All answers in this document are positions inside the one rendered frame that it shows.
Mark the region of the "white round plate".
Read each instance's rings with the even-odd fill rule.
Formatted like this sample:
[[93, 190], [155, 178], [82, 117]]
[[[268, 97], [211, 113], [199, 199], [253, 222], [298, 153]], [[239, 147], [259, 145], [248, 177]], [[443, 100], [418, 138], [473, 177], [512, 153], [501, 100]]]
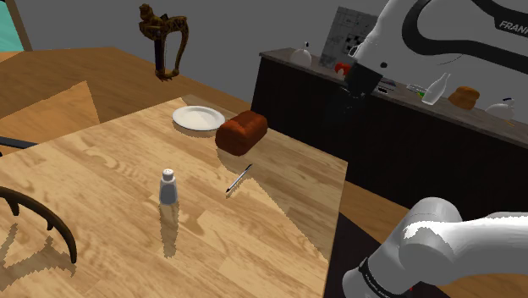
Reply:
[[225, 123], [225, 117], [217, 110], [204, 106], [185, 106], [176, 109], [173, 121], [188, 130], [211, 131]]

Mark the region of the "wood framed window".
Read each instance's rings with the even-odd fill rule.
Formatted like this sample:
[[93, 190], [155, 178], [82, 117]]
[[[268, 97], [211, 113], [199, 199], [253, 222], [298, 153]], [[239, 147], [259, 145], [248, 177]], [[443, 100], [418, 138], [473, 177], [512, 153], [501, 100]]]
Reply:
[[15, 0], [0, 0], [0, 52], [30, 52], [32, 46]]

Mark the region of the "black and silver pen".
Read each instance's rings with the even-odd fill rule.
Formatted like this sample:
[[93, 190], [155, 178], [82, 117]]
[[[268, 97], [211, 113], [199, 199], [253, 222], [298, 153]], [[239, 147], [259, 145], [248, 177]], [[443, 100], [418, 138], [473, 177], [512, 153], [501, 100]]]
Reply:
[[228, 194], [238, 183], [239, 181], [246, 175], [246, 173], [251, 169], [253, 164], [249, 164], [246, 169], [237, 177], [237, 179], [226, 189], [226, 194]]

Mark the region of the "grey salt shaker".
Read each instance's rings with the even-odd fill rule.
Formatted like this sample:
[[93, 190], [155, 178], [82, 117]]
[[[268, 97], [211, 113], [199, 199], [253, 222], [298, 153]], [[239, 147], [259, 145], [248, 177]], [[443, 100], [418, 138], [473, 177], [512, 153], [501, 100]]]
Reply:
[[166, 168], [162, 171], [160, 180], [159, 201], [163, 205], [172, 205], [178, 200], [178, 189], [174, 171]]

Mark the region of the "dark sideboard with items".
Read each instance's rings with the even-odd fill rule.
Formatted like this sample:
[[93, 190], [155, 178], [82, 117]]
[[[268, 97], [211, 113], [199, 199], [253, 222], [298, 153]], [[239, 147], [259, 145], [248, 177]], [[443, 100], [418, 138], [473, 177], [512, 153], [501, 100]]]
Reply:
[[[494, 22], [470, 0], [435, 0], [418, 27], [428, 39], [484, 42]], [[528, 54], [528, 26], [501, 46]], [[346, 179], [411, 207], [436, 196], [466, 219], [528, 212], [528, 124], [488, 105], [528, 113], [528, 74], [462, 54], [421, 56], [354, 99], [345, 78], [288, 48], [261, 54], [251, 108], [269, 126], [348, 164]]]

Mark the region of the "light wooden table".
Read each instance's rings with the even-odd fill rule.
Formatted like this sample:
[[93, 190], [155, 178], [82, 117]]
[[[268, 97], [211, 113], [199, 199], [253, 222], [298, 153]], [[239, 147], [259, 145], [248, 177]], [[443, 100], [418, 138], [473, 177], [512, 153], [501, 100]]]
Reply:
[[78, 250], [72, 263], [45, 220], [0, 199], [0, 298], [322, 298], [346, 162], [274, 130], [232, 156], [173, 122], [203, 104], [187, 95], [0, 157], [0, 186], [53, 210]]

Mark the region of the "brown bread loaf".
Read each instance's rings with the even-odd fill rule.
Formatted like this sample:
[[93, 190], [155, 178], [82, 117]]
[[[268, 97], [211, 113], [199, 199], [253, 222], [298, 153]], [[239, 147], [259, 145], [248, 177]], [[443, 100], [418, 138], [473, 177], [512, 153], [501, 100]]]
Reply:
[[244, 111], [222, 124], [215, 143], [234, 156], [245, 155], [267, 133], [267, 119], [253, 111]]

